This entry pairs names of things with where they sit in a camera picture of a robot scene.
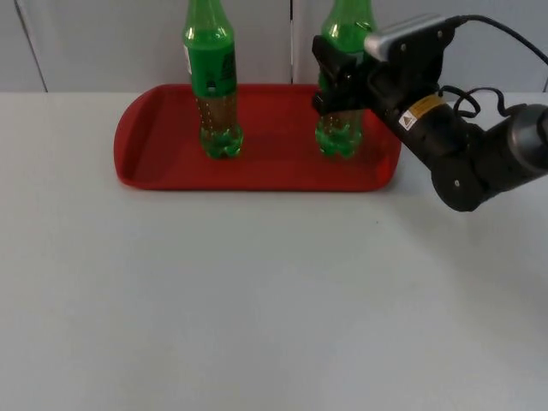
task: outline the warning label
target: warning label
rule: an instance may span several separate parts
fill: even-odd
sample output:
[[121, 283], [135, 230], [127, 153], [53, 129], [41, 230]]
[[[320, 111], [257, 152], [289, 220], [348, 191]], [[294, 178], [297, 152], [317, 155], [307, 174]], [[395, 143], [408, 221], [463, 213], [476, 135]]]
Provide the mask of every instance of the warning label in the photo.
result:
[[400, 118], [400, 124], [403, 128], [409, 131], [421, 117], [423, 117], [430, 110], [435, 109], [442, 104], [445, 104], [445, 102], [436, 94], [426, 96], [417, 101], [409, 107], [409, 110], [403, 113], [403, 116]]
[[413, 125], [417, 122], [417, 117], [413, 116], [411, 111], [407, 110], [405, 113], [403, 113], [402, 118], [400, 118], [400, 124], [405, 128], [407, 131], [413, 127]]

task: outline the white table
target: white table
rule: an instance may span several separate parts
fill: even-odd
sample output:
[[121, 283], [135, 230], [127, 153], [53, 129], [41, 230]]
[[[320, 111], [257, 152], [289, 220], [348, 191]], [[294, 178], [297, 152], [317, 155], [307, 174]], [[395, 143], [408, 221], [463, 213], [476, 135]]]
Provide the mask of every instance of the white table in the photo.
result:
[[139, 192], [134, 97], [0, 95], [1, 410], [548, 408], [548, 178], [472, 214], [407, 152], [377, 194]]

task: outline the green label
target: green label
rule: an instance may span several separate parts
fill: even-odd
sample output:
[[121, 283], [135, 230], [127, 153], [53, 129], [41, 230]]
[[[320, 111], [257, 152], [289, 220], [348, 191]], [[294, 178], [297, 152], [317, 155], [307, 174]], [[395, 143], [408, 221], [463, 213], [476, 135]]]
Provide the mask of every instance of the green label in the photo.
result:
[[223, 97], [235, 92], [234, 43], [214, 50], [188, 48], [186, 52], [194, 94], [199, 97]]

